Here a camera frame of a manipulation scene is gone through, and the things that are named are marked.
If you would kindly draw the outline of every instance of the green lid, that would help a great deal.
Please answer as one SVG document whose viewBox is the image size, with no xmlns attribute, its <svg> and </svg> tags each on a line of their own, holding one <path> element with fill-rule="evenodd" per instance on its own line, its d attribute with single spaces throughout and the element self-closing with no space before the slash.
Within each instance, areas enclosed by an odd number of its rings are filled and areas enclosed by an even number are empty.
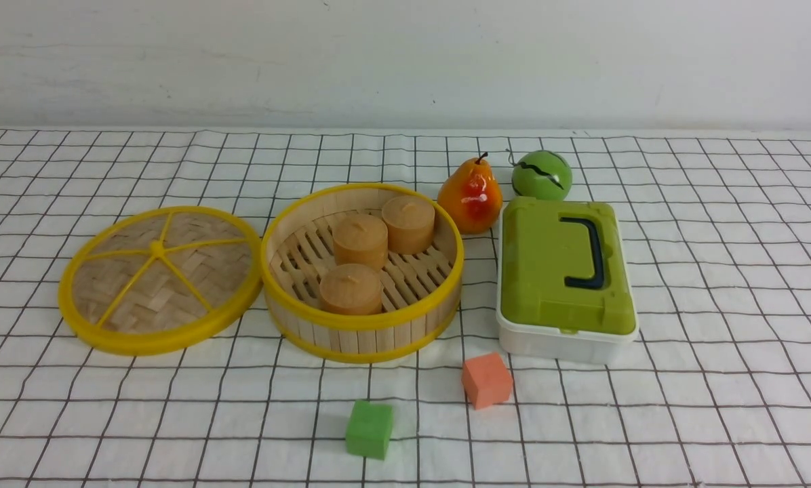
<svg viewBox="0 0 811 488">
<path fill-rule="evenodd" d="M 502 211 L 502 316 L 564 333 L 635 330 L 613 207 L 514 198 Z"/>
</svg>

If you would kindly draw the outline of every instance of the orange cube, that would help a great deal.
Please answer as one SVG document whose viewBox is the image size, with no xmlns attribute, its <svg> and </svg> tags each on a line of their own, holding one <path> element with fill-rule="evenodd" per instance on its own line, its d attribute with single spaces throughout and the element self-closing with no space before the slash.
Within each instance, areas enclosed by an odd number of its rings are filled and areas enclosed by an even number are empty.
<svg viewBox="0 0 811 488">
<path fill-rule="evenodd" d="M 508 401 L 514 389 L 514 379 L 502 356 L 491 352 L 467 359 L 462 364 L 462 386 L 465 396 L 477 410 Z"/>
</svg>

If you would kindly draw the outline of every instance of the green ball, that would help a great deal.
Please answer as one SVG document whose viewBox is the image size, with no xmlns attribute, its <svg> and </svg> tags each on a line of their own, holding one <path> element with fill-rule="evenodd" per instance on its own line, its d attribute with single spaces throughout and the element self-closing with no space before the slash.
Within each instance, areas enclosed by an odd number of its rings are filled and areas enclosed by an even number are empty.
<svg viewBox="0 0 811 488">
<path fill-rule="evenodd" d="M 523 197 L 566 200 L 571 191 L 571 167 L 555 152 L 529 152 L 514 166 L 511 184 Z"/>
</svg>

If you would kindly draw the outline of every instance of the white plastic box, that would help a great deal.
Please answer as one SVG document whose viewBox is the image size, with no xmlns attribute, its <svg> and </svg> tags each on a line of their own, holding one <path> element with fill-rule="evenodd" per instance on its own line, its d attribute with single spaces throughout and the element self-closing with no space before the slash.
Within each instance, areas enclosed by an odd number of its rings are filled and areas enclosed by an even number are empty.
<svg viewBox="0 0 811 488">
<path fill-rule="evenodd" d="M 626 335 L 574 331 L 563 333 L 550 325 L 517 324 L 502 315 L 502 238 L 504 238 L 505 212 L 500 213 L 498 232 L 498 268 L 496 269 L 496 320 L 499 322 L 499 343 L 511 354 L 548 359 L 561 359 L 579 363 L 607 365 L 624 353 L 640 331 L 635 309 L 635 328 Z M 626 275 L 629 275 L 625 256 Z M 628 280 L 631 294 L 631 280 Z"/>
</svg>

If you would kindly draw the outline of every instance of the green cube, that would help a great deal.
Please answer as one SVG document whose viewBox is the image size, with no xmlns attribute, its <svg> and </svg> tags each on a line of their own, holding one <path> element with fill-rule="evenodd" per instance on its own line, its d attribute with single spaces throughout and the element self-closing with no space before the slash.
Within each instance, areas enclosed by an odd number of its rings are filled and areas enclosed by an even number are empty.
<svg viewBox="0 0 811 488">
<path fill-rule="evenodd" d="M 393 408 L 390 405 L 356 401 L 346 429 L 346 450 L 355 456 L 383 460 L 387 456 L 392 431 Z"/>
</svg>

